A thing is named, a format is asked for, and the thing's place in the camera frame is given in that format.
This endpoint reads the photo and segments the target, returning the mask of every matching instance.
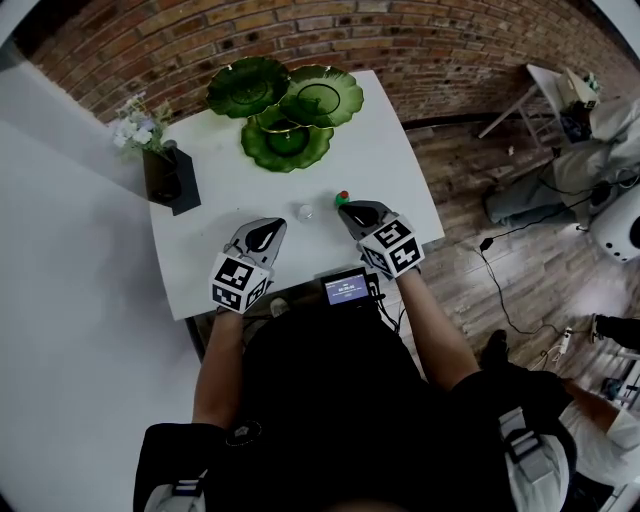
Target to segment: power cord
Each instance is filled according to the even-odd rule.
[[[544,220],[549,219],[551,217],[555,217],[556,215],[560,215],[562,212],[565,212],[565,211],[569,210],[570,208],[573,208],[574,206],[578,206],[581,203],[589,201],[590,199],[591,199],[591,196],[587,197],[586,199],[583,199],[582,201],[578,201],[577,203],[574,203],[574,204],[572,204],[570,206],[565,206],[564,208],[558,210],[555,213],[551,213],[549,215],[545,215],[540,220],[537,220],[535,222],[530,222],[526,226],[523,226],[523,227],[520,227],[520,228],[516,228],[516,229],[512,229],[511,231],[507,231],[506,233],[502,233],[501,235],[497,235],[497,236],[490,237],[490,238],[485,238],[482,241],[482,243],[480,244],[480,252],[475,251],[477,254],[480,255],[480,257],[482,258],[482,261],[484,261],[484,264],[487,266],[487,272],[489,273],[489,276],[491,277],[491,279],[495,283],[496,287],[498,288],[498,295],[500,296],[500,306],[502,307],[502,311],[504,311],[504,315],[507,317],[507,323],[513,328],[514,331],[516,331],[516,332],[518,332],[520,334],[527,335],[527,336],[534,336],[535,334],[538,334],[543,328],[549,327],[549,328],[553,329],[558,336],[562,336],[563,335],[563,333],[560,332],[560,330],[555,325],[552,325],[552,324],[542,324],[538,329],[536,329],[535,331],[531,331],[531,332],[522,331],[522,330],[518,329],[513,324],[513,322],[511,321],[511,317],[509,316],[509,313],[507,312],[507,308],[504,305],[504,296],[502,294],[502,288],[500,287],[500,283],[498,283],[498,279],[496,278],[496,275],[495,275],[495,272],[493,271],[493,268],[491,268],[491,264],[487,261],[487,258],[484,257],[484,251],[486,251],[487,249],[489,249],[489,247],[491,247],[493,245],[493,241],[496,238],[507,236],[507,235],[509,235],[511,233],[515,233],[516,231],[522,231],[523,229],[527,229],[528,227],[533,226],[535,224],[540,224]]]
[[[509,313],[507,312],[507,308],[504,305],[504,296],[502,295],[502,288],[500,287],[500,284],[496,279],[496,275],[493,272],[493,268],[491,268],[491,264],[487,261],[487,258],[484,257],[484,254],[482,254],[482,251],[480,252],[475,251],[475,252],[482,258],[482,261],[484,261],[484,264],[487,266],[487,272],[489,273],[489,277],[491,277],[496,287],[498,288],[498,295],[500,296],[500,306],[502,306],[502,311],[504,312],[504,315],[507,317],[507,323],[513,328],[514,331],[519,332],[520,334],[525,334],[527,336],[533,336],[535,334],[538,334],[545,327],[549,327],[553,329],[558,336],[562,336],[562,333],[556,328],[555,325],[552,325],[552,324],[542,324],[535,331],[531,331],[531,332],[521,331],[520,329],[518,329],[511,321],[511,317],[509,316]]]
[[[553,349],[556,348],[560,348],[562,345],[554,345],[553,347],[551,347],[549,350],[543,350],[542,352],[540,352],[540,356],[542,357],[542,359],[540,359],[540,361],[538,361],[533,368],[530,368],[530,371],[534,371],[536,368],[538,368],[538,366],[540,366],[542,364],[542,371],[544,371],[544,369],[547,367],[547,363],[549,362],[549,354],[551,353],[551,351]],[[560,357],[561,354],[558,353],[556,355],[556,357],[553,358],[553,362],[556,363],[556,366],[558,365],[558,361],[560,361]]]
[[[376,305],[378,306],[378,310],[387,318],[387,320],[389,320],[389,323],[393,326],[393,332],[395,334],[399,334],[400,325],[402,323],[402,316],[404,315],[405,310],[403,310],[402,313],[400,313],[400,315],[398,316],[398,321],[395,321],[393,318],[391,318],[391,316],[389,316],[389,313],[387,313],[387,308],[385,308],[384,303],[382,302],[382,299],[384,299],[386,295],[380,293],[380,287],[378,283],[372,282],[370,284],[375,288],[376,295],[374,297],[374,300],[376,302]]]
[[[596,185],[595,187],[585,188],[584,190],[578,190],[577,192],[568,192],[568,191],[566,191],[566,190],[560,190],[560,189],[559,189],[559,188],[557,188],[557,187],[553,187],[553,186],[549,185],[545,180],[543,180],[543,179],[542,179],[542,173],[544,173],[544,171],[546,171],[546,170],[549,168],[549,166],[550,166],[550,165],[551,165],[555,160],[557,160],[557,158],[558,158],[557,156],[554,156],[553,160],[549,160],[549,161],[547,162],[547,164],[542,168],[542,170],[538,173],[538,181],[539,181],[540,183],[542,183],[545,187],[547,187],[547,188],[549,188],[549,189],[553,190],[554,192],[558,192],[559,194],[564,194],[564,195],[566,195],[566,196],[579,196],[580,194],[584,194],[585,192],[593,192],[593,191],[595,191],[595,190],[599,190],[599,189],[607,188],[607,187],[608,187],[608,188],[612,188],[612,187],[615,187],[615,186],[617,186],[617,185],[625,186],[625,185],[627,185],[631,180],[633,180],[633,179],[635,178],[635,182],[633,183],[633,185],[631,185],[631,186],[634,186],[634,185],[638,182],[638,180],[640,179],[640,174],[635,174],[635,175],[634,175],[634,176],[632,176],[632,177],[629,177],[629,178],[627,178],[627,179],[620,180],[620,181],[613,181],[613,182],[609,182],[609,181],[602,181],[602,182],[600,182],[598,185]]]
[[[489,238],[485,238],[482,241],[482,243],[480,244],[480,251],[484,252],[489,247],[491,247],[493,245],[493,241],[496,238],[501,238],[503,236],[510,235],[511,233],[515,233],[516,231],[522,231],[523,229],[527,229],[528,227],[533,226],[535,224],[540,224],[543,221],[545,221],[547,219],[550,219],[551,217],[555,217],[556,215],[560,215],[561,213],[566,212],[567,210],[570,210],[571,208],[573,208],[575,206],[578,206],[579,204],[586,203],[587,201],[589,201],[589,199],[591,199],[591,196],[587,197],[586,199],[583,199],[582,201],[578,201],[577,203],[573,203],[572,205],[565,206],[564,208],[558,210],[557,212],[550,213],[549,215],[545,215],[540,220],[536,220],[534,222],[529,222],[529,224],[527,224],[526,226],[522,226],[520,228],[512,229],[511,231],[507,231],[506,233],[502,233],[500,235],[496,235],[496,236],[492,236],[492,237],[489,237]]]

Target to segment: display screen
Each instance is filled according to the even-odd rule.
[[[350,276],[325,283],[329,304],[342,304],[350,300],[362,299],[369,295],[367,290],[367,282],[363,275]]]

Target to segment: green leaf-shaped plate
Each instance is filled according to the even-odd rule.
[[[303,66],[290,76],[280,109],[294,123],[335,128],[350,121],[362,108],[362,88],[345,71],[331,66]]]
[[[207,103],[216,114],[249,117],[280,101],[289,85],[289,72],[277,60],[240,59],[221,69],[208,87]]]
[[[244,152],[257,165],[271,172],[291,172],[309,167],[329,151],[332,129],[291,127],[292,124],[277,106],[269,107],[260,116],[250,117],[242,129]]]

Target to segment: flower vase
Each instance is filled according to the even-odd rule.
[[[168,206],[175,216],[200,206],[200,194],[191,157],[175,146],[165,149],[164,157],[142,151],[144,178],[149,201]]]

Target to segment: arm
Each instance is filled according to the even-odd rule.
[[[231,427],[240,407],[242,350],[242,315],[216,315],[196,384],[193,423]]]
[[[467,340],[440,309],[418,271],[405,272],[397,282],[427,378],[451,390],[480,371]]]
[[[620,411],[604,398],[593,395],[580,388],[572,380],[564,382],[564,387],[576,402],[580,411],[602,432],[607,434]]]

